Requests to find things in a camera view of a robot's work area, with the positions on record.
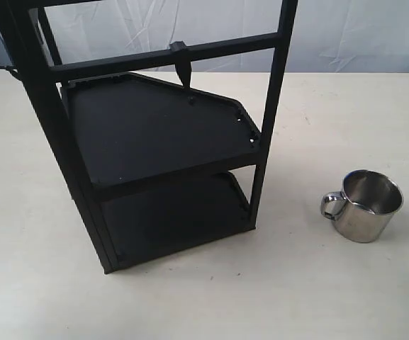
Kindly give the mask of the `black metal shelf rack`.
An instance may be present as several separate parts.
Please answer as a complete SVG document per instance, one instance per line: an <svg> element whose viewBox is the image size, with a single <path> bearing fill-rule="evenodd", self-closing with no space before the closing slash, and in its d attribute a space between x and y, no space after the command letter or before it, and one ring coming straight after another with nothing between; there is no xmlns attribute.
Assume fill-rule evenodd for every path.
<svg viewBox="0 0 409 340"><path fill-rule="evenodd" d="M169 47L63 64L46 9L0 1L0 33L106 273L254 230L298 4L275 32L187 45L192 64L273 50L262 125L186 90Z"/></svg>

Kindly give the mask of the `black hook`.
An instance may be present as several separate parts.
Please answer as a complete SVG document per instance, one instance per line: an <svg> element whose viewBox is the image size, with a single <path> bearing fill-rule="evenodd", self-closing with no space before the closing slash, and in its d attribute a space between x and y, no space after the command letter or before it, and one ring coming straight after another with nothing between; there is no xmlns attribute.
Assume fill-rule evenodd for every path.
<svg viewBox="0 0 409 340"><path fill-rule="evenodd" d="M169 45L174 66L184 89L189 90L191 84L191 58L189 48L183 41L176 41Z"/></svg>

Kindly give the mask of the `stainless steel mug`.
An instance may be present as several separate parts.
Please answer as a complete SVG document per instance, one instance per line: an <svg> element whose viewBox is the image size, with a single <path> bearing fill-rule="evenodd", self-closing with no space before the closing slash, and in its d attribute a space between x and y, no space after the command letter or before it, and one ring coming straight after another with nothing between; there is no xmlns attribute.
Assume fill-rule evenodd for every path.
<svg viewBox="0 0 409 340"><path fill-rule="evenodd" d="M320 213L344 238L357 243L376 241L403 205L403 194L389 177L357 169L342 180L340 191L326 193Z"/></svg>

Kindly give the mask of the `white backdrop cloth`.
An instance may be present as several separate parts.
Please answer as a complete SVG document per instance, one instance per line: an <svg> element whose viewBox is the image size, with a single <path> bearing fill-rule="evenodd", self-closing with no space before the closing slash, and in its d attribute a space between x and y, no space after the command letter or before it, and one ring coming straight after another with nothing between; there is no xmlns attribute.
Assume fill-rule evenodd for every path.
<svg viewBox="0 0 409 340"><path fill-rule="evenodd" d="M271 33L280 1L96 1L46 9L64 63ZM289 72L409 72L409 1L300 1Z"/></svg>

